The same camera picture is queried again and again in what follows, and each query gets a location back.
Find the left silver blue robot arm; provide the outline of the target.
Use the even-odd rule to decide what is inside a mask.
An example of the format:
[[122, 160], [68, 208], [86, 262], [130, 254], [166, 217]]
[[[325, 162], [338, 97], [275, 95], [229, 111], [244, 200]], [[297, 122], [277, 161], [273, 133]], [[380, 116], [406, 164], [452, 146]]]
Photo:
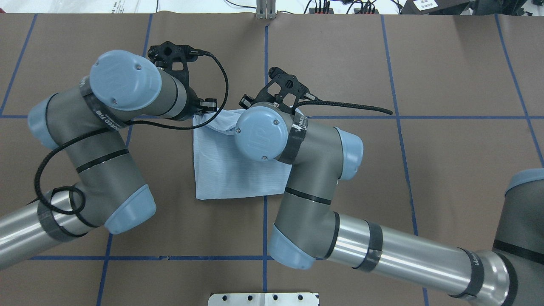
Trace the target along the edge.
[[184, 121], [217, 108], [196, 96], [187, 66], [212, 53], [166, 42], [148, 56], [105, 52], [79, 85], [30, 111], [29, 130], [50, 153], [34, 177], [36, 199], [1, 218], [1, 269], [95, 228], [121, 234], [156, 213], [120, 130], [144, 124], [138, 116]]

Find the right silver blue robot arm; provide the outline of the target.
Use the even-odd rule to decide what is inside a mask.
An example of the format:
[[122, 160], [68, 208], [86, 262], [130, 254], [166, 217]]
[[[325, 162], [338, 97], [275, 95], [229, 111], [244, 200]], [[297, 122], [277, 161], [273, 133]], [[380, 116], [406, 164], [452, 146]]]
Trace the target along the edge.
[[[319, 119], [359, 134], [359, 172], [331, 209], [472, 251], [491, 250], [511, 177], [540, 168], [524, 119]], [[318, 259], [291, 269], [269, 258], [269, 292], [315, 292], [323, 306], [465, 306], [437, 290]]]

